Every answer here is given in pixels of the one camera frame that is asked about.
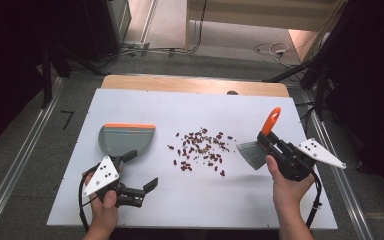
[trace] orange brush handle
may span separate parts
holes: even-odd
[[[270,113],[270,115],[267,117],[266,122],[264,123],[263,128],[261,129],[261,132],[267,136],[271,132],[274,124],[276,123],[277,119],[280,115],[280,107],[276,107],[273,109],[273,111]]]

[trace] white mounting plate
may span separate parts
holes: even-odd
[[[297,148],[301,150],[301,152],[305,153],[307,156],[313,158],[314,160],[324,162],[342,169],[345,169],[347,167],[345,163],[341,162],[338,158],[336,158],[326,148],[320,145],[320,143],[314,140],[314,138],[308,139],[298,144]]]
[[[113,162],[109,156],[105,156],[93,174],[92,179],[83,191],[83,197],[100,190],[108,184],[118,179],[117,169],[114,167]]]

